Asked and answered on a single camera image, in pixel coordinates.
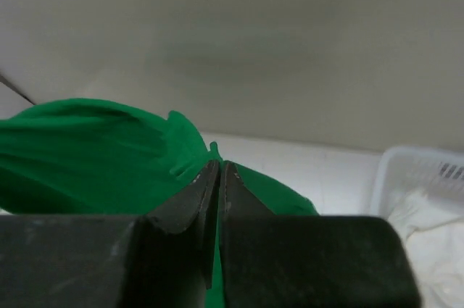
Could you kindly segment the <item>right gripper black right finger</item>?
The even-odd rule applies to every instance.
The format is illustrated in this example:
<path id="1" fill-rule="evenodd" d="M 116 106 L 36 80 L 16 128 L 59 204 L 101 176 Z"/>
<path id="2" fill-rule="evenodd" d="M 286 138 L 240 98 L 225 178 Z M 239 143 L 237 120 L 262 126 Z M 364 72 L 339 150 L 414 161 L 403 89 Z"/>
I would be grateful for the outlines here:
<path id="1" fill-rule="evenodd" d="M 275 214 L 246 186 L 235 163 L 226 162 L 221 173 L 219 195 L 219 243 L 226 250 L 247 244 L 259 221 Z"/>

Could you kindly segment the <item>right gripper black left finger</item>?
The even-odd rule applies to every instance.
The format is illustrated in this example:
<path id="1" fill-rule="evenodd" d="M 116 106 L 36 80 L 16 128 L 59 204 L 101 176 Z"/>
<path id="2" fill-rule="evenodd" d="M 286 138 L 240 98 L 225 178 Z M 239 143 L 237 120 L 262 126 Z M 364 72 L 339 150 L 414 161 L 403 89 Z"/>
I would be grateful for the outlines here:
<path id="1" fill-rule="evenodd" d="M 220 163 L 209 161 L 194 179 L 146 215 L 165 239 L 160 259 L 169 272 L 195 265 L 207 289 L 212 287 L 217 230 Z"/>

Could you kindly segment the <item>green t shirt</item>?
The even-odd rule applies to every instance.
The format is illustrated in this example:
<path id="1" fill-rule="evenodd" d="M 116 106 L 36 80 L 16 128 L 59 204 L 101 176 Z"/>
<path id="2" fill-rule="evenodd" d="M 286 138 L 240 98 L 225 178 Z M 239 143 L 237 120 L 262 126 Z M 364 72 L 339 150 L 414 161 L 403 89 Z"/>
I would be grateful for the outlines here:
<path id="1" fill-rule="evenodd" d="M 96 99 L 40 104 L 1 121 L 3 307 L 311 307 L 320 303 L 297 231 L 312 202 L 235 163 L 275 215 L 244 246 L 220 249 L 212 287 L 195 265 L 167 270 L 146 217 L 209 161 L 226 164 L 182 114 Z"/>

